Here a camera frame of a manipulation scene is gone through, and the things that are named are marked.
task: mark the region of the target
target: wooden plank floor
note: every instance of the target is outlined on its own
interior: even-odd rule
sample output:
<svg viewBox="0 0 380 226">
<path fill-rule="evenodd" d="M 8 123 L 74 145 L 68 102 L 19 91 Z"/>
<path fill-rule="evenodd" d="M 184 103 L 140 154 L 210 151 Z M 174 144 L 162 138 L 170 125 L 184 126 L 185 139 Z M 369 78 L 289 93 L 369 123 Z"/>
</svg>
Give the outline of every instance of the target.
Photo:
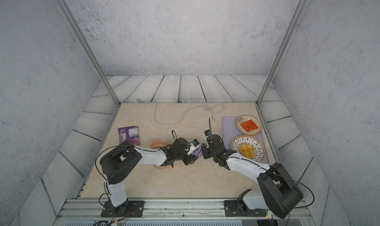
<svg viewBox="0 0 380 226">
<path fill-rule="evenodd" d="M 265 79 L 264 75 L 108 77 L 108 81 L 119 100 L 127 103 L 136 102 L 136 99 L 165 103 L 197 102 L 200 98 L 207 102 L 254 102 L 257 101 L 260 95 Z M 104 96 L 107 94 L 104 85 L 100 83 L 93 96 Z M 264 101 L 281 101 L 272 84 Z M 86 111 L 105 112 L 104 110 L 93 110 L 92 107 L 87 108 Z"/>
</svg>

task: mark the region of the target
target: patterned plate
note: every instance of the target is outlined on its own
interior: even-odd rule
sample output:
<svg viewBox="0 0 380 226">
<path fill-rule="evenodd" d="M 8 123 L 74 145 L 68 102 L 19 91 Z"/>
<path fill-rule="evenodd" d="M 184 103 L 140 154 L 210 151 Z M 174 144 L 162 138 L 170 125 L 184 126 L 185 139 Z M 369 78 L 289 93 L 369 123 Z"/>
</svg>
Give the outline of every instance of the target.
<svg viewBox="0 0 380 226">
<path fill-rule="evenodd" d="M 239 135 L 236 137 L 231 144 L 231 149 L 235 150 L 236 152 L 240 153 L 240 146 L 242 144 L 249 144 L 252 145 L 255 150 L 255 156 L 252 160 L 261 163 L 264 160 L 265 157 L 265 150 L 263 145 L 257 140 L 256 138 L 249 136 L 249 135 Z"/>
<path fill-rule="evenodd" d="M 250 132 L 247 132 L 240 124 L 246 122 L 246 121 L 249 121 L 249 120 L 253 120 L 254 123 L 257 125 L 258 129 L 255 129 L 255 130 L 251 130 Z M 238 130 L 243 133 L 243 134 L 247 134 L 247 135 L 256 135 L 256 134 L 259 134 L 261 132 L 261 129 L 263 128 L 263 126 L 261 125 L 261 122 L 257 119 L 257 118 L 254 118 L 253 116 L 251 115 L 242 115 L 242 116 L 239 116 L 236 120 L 236 127 L 238 128 Z"/>
</svg>

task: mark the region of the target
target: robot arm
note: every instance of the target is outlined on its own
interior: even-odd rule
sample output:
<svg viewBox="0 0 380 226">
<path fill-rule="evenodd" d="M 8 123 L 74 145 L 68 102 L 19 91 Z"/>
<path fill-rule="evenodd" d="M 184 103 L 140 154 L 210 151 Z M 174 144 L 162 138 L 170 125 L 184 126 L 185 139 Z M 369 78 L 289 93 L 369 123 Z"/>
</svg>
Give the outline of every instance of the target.
<svg viewBox="0 0 380 226">
<path fill-rule="evenodd" d="M 202 147 L 202 153 L 205 159 L 212 157 L 219 166 L 240 172 L 260 186 L 260 193 L 248 189 L 238 197 L 237 204 L 242 214 L 249 214 L 254 209 L 269 209 L 278 217 L 285 218 L 302 200 L 301 190 L 281 164 L 269 165 L 250 160 L 235 150 L 226 150 L 216 134 L 208 130 L 204 133 L 207 144 Z"/>
<path fill-rule="evenodd" d="M 112 149 L 100 159 L 100 165 L 107 178 L 109 200 L 115 212 L 123 213 L 128 204 L 125 192 L 125 178 L 138 164 L 154 164 L 157 166 L 173 166 L 174 161 L 182 160 L 185 165 L 195 161 L 198 157 L 191 153 L 200 146 L 194 139 L 188 143 L 184 138 L 178 138 L 169 149 L 152 150 L 135 146 L 131 141 L 125 141 Z"/>
</svg>

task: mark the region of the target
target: purple snack bag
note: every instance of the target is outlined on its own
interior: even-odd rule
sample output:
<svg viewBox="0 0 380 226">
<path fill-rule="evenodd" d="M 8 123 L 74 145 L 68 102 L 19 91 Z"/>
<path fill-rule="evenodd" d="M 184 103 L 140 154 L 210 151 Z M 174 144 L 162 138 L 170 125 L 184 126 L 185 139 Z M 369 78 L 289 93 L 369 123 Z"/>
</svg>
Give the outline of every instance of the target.
<svg viewBox="0 0 380 226">
<path fill-rule="evenodd" d="M 123 143 L 126 140 L 131 140 L 134 145 L 140 145 L 137 126 L 122 127 L 122 128 L 119 128 L 118 131 L 119 131 L 119 144 Z"/>
</svg>

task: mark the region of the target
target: metal frame pole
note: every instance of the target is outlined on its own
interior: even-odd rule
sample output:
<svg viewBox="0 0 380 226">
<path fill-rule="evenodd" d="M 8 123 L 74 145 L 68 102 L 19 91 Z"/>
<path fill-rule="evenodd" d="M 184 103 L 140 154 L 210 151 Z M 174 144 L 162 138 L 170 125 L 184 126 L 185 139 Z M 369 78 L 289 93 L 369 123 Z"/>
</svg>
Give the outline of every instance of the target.
<svg viewBox="0 0 380 226">
<path fill-rule="evenodd" d="M 118 106 L 116 108 L 116 111 L 114 113 L 114 117 L 112 118 L 112 121 L 111 123 L 109 124 L 108 126 L 108 129 L 106 131 L 106 133 L 104 134 L 104 137 L 102 139 L 102 141 L 100 142 L 100 146 L 98 147 L 98 150 L 96 152 L 96 155 L 93 156 L 93 160 L 92 160 L 92 163 L 91 163 L 91 167 L 90 169 L 88 169 L 86 175 L 83 177 L 83 181 L 82 181 L 82 186 L 80 189 L 78 189 L 77 193 L 76 193 L 76 198 L 80 195 L 81 191 L 84 189 L 83 186 L 85 185 L 85 183 L 87 182 L 88 178 L 90 177 L 90 174 L 92 172 L 92 169 L 95 167 L 95 164 L 96 164 L 96 158 L 97 156 L 100 154 L 101 150 L 103 149 L 103 146 L 104 146 L 104 143 L 106 142 L 106 139 L 108 137 L 108 134 L 109 132 L 111 131 L 111 128 L 112 128 L 112 125 L 114 124 L 116 118 L 117 118 L 117 114 L 119 113 L 119 110 L 120 110 L 120 106 Z"/>
<path fill-rule="evenodd" d="M 114 100 L 114 102 L 116 103 L 116 105 L 119 106 L 120 105 L 119 99 L 117 98 L 114 90 L 112 89 L 111 85 L 109 84 L 107 77 L 104 75 L 102 68 L 100 68 L 100 65 L 99 65 L 98 61 L 96 60 L 95 55 L 93 54 L 90 46 L 86 42 L 86 39 L 84 38 L 82 31 L 80 30 L 80 28 L 79 28 L 78 24 L 76 23 L 73 15 L 71 14 L 65 0 L 55 0 L 55 2 L 57 3 L 59 10 L 61 11 L 65 20 L 69 24 L 70 28 L 73 30 L 76 38 L 78 39 L 79 44 L 81 45 L 81 47 L 83 48 L 83 51 L 86 53 L 88 59 L 90 60 L 92 67 L 97 72 L 100 80 L 103 82 L 104 86 L 106 87 L 108 93 L 111 95 L 111 97 Z"/>
<path fill-rule="evenodd" d="M 278 150 L 278 148 L 276 147 L 276 144 L 274 143 L 272 133 L 269 129 L 268 123 L 266 122 L 263 111 L 258 105 L 256 105 L 256 110 L 257 110 L 257 113 L 259 114 L 261 123 L 263 124 L 263 129 L 265 131 L 266 138 L 268 139 L 269 146 L 271 147 L 274 159 L 276 159 L 276 162 L 280 163 L 281 165 L 284 165 L 282 158 L 280 156 L 280 151 Z"/>
<path fill-rule="evenodd" d="M 277 52 L 277 55 L 276 55 L 276 57 L 274 59 L 272 67 L 269 70 L 269 73 L 268 73 L 268 75 L 266 77 L 263 89 L 261 90 L 259 99 L 257 100 L 257 105 L 258 106 L 260 106 L 261 102 L 263 101 L 264 96 L 266 94 L 266 91 L 268 90 L 269 85 L 271 84 L 271 82 L 272 82 L 272 80 L 274 78 L 274 75 L 277 72 L 278 66 L 280 65 L 282 57 L 285 54 L 285 51 L 286 51 L 286 49 L 287 49 L 287 47 L 288 47 L 288 45 L 290 43 L 290 40 L 292 38 L 292 34 L 293 34 L 294 30 L 297 27 L 297 24 L 298 24 L 298 22 L 299 22 L 299 20 L 300 20 L 300 18 L 302 16 L 303 11 L 305 10 L 305 7 L 307 5 L 307 1 L 308 0 L 299 0 L 298 1 L 298 5 L 296 7 L 296 11 L 294 11 L 293 17 L 290 20 L 290 23 L 289 23 L 289 26 L 288 26 L 288 30 L 287 30 L 287 32 L 286 32 L 286 34 L 284 36 L 284 39 L 282 40 L 280 49 Z"/>
</svg>

